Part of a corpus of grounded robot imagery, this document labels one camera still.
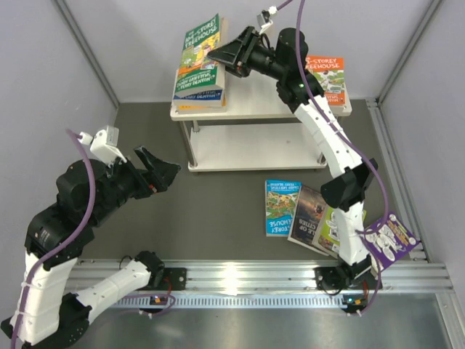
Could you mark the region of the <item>green 104-storey treehouse book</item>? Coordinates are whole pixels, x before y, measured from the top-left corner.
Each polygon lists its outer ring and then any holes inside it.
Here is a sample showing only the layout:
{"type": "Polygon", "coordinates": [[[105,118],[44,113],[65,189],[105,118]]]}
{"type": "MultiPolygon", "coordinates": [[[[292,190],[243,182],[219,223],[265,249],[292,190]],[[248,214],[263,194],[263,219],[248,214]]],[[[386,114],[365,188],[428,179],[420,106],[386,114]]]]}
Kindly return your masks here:
{"type": "Polygon", "coordinates": [[[222,18],[215,14],[185,34],[174,84],[175,96],[184,98],[225,88],[224,67],[208,56],[221,46],[222,33],[222,18]]]}

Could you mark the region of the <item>blue 91-storey treehouse book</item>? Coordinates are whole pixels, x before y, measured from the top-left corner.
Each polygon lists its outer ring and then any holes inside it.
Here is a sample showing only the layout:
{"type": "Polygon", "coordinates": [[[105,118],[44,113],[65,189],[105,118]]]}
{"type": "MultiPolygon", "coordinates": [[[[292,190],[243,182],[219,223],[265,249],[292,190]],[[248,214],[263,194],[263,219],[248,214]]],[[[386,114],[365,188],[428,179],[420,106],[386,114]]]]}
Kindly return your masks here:
{"type": "Polygon", "coordinates": [[[174,95],[172,104],[175,106],[219,108],[223,106],[224,101],[224,91],[222,89],[215,89],[187,95],[185,97],[174,95]]]}

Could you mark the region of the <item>130-storey treehouse book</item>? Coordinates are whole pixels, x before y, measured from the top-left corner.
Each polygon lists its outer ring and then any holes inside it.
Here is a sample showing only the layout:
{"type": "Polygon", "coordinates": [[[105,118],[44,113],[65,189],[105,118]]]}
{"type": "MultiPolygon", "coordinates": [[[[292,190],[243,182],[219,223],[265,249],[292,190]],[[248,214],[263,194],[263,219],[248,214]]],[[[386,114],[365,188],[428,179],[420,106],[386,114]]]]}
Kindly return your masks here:
{"type": "Polygon", "coordinates": [[[202,105],[171,105],[174,112],[182,114],[205,114],[205,113],[224,113],[227,105],[222,104],[219,107],[209,107],[202,105]]]}

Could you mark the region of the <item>orange 78-storey treehouse book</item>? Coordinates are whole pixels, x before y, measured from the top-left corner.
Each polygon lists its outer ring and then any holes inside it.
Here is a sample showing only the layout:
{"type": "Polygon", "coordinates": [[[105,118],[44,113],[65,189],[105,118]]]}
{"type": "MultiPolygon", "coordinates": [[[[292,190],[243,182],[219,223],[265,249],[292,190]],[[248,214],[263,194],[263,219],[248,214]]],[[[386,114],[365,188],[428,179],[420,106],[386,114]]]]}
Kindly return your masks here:
{"type": "Polygon", "coordinates": [[[344,105],[346,84],[344,58],[308,55],[306,69],[314,75],[325,92],[329,105],[344,105]]]}

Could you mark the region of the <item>light blue storey treehouse book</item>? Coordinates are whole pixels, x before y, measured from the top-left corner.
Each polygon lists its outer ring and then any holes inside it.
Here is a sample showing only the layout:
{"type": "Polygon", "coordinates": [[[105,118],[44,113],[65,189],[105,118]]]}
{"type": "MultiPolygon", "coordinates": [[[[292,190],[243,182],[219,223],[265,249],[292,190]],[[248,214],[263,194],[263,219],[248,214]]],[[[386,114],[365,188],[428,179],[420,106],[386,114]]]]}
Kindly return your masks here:
{"type": "Polygon", "coordinates": [[[301,182],[266,180],[265,233],[267,237],[287,237],[293,222],[301,182]]]}

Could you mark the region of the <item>dark tale of cities book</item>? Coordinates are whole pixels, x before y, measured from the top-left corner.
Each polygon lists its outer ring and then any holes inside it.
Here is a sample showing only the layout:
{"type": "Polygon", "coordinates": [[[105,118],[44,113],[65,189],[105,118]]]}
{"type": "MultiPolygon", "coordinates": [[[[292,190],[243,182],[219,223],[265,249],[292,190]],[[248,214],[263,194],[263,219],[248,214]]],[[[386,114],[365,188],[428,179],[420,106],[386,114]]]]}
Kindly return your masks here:
{"type": "Polygon", "coordinates": [[[302,185],[299,190],[287,241],[323,256],[328,256],[328,253],[313,244],[313,238],[323,218],[326,206],[326,202],[318,191],[311,189],[307,185],[302,185]]]}

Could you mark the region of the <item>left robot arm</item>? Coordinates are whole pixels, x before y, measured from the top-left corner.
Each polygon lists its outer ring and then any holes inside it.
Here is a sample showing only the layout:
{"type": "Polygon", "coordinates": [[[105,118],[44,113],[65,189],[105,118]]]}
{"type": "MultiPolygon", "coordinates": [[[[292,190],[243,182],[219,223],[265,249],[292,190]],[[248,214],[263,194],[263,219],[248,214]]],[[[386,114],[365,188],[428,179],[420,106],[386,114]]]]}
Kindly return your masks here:
{"type": "Polygon", "coordinates": [[[13,347],[68,348],[111,305],[139,289],[162,285],[164,262],[145,250],[103,281],[82,291],[65,291],[70,272],[94,239],[94,229],[127,201],[165,192],[180,172],[180,165],[155,157],[143,146],[135,153],[142,169],[123,159],[106,164],[85,158],[57,178],[56,201],[28,226],[17,309],[1,323],[13,347]]]}

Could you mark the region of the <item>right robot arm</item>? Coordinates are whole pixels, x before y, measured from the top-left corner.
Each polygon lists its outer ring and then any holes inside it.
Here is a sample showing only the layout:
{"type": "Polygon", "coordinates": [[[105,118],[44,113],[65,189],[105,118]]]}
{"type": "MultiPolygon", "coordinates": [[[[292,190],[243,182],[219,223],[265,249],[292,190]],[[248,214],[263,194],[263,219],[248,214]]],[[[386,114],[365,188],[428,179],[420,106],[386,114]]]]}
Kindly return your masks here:
{"type": "Polygon", "coordinates": [[[266,47],[261,34],[249,26],[234,40],[210,51],[208,57],[239,78],[256,71],[274,79],[281,101],[310,132],[332,176],[320,192],[333,208],[340,238],[340,263],[334,271],[344,286],[353,289],[371,270],[371,257],[361,237],[363,204],[378,164],[363,159],[348,145],[324,89],[305,68],[307,53],[305,36],[296,28],[281,30],[276,47],[266,47]]]}

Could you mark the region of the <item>white two-tier wooden shelf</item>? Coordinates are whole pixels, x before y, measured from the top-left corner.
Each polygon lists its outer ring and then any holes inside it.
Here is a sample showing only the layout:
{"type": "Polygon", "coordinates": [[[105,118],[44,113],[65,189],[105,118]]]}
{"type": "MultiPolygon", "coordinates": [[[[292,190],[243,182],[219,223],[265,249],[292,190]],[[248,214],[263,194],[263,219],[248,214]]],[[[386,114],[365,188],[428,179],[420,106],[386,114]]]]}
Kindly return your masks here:
{"type": "Polygon", "coordinates": [[[170,117],[181,128],[191,172],[326,167],[312,136],[282,103],[275,84],[257,72],[247,78],[227,75],[225,108],[171,107],[170,117]]]}

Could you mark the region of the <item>lime green cartoon book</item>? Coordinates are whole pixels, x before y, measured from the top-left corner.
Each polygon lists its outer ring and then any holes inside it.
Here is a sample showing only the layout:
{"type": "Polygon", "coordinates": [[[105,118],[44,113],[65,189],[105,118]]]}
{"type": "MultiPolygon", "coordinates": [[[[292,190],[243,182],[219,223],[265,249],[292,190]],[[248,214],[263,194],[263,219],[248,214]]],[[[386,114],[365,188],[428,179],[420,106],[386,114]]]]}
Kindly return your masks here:
{"type": "Polygon", "coordinates": [[[334,258],[339,256],[339,232],[333,208],[330,206],[327,206],[323,212],[322,219],[318,224],[312,244],[334,258]]]}

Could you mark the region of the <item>purple cartoon book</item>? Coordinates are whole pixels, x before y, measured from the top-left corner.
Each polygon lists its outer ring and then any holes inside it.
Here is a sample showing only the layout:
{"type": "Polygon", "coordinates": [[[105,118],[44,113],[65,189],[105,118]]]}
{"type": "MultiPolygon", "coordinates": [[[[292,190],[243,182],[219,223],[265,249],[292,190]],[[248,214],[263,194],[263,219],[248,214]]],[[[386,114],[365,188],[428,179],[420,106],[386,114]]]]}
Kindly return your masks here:
{"type": "Polygon", "coordinates": [[[380,222],[381,219],[367,229],[367,234],[362,235],[371,256],[374,276],[405,257],[420,242],[394,212],[388,214],[385,224],[380,226],[380,222]]]}

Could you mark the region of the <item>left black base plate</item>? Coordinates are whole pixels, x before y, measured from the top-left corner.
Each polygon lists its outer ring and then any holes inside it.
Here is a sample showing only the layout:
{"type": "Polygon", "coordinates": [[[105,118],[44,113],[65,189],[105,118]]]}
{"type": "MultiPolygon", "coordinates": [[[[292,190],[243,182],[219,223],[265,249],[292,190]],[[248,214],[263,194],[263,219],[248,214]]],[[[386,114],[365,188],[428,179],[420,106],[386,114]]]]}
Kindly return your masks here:
{"type": "Polygon", "coordinates": [[[183,291],[186,288],[186,283],[186,268],[165,268],[163,273],[159,273],[155,277],[151,286],[157,291],[183,291]]]}

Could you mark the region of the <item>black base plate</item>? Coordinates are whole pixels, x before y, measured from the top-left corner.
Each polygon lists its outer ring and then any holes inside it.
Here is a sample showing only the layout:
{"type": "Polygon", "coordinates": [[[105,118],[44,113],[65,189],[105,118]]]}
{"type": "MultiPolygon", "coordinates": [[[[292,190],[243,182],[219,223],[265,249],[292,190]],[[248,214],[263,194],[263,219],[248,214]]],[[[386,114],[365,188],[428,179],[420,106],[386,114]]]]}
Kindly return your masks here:
{"type": "Polygon", "coordinates": [[[155,277],[151,286],[157,291],[183,291],[186,288],[186,283],[186,268],[165,268],[163,273],[159,273],[155,277]]]}
{"type": "Polygon", "coordinates": [[[378,281],[371,272],[353,278],[349,270],[344,268],[343,265],[316,268],[315,278],[317,290],[333,296],[338,295],[342,291],[363,290],[365,287],[368,287],[369,290],[374,290],[378,281]]]}

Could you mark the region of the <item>aluminium mounting rail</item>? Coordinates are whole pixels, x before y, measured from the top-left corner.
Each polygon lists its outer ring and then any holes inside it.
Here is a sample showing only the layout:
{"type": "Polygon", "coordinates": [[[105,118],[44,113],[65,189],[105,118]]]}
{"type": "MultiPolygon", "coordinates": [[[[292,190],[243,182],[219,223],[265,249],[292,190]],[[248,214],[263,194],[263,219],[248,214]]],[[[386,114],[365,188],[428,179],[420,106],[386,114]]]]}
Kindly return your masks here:
{"type": "MultiPolygon", "coordinates": [[[[212,294],[310,293],[316,290],[318,268],[334,261],[167,260],[167,268],[184,268],[185,291],[212,294]]],[[[78,291],[102,281],[125,266],[117,260],[82,260],[74,267],[66,289],[78,291]]],[[[381,274],[383,293],[452,292],[446,267],[440,263],[401,261],[381,274]]]]}

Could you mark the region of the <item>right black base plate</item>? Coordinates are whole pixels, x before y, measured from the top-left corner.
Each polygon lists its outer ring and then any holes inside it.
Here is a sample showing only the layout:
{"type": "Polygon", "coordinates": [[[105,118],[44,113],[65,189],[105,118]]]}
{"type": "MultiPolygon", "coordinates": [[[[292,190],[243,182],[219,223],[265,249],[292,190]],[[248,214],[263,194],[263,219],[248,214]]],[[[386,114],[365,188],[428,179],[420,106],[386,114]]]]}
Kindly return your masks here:
{"type": "Polygon", "coordinates": [[[317,290],[333,296],[338,295],[342,291],[363,290],[365,287],[368,287],[369,290],[374,290],[378,281],[371,272],[353,278],[349,270],[344,268],[343,265],[316,268],[315,278],[317,290]]]}

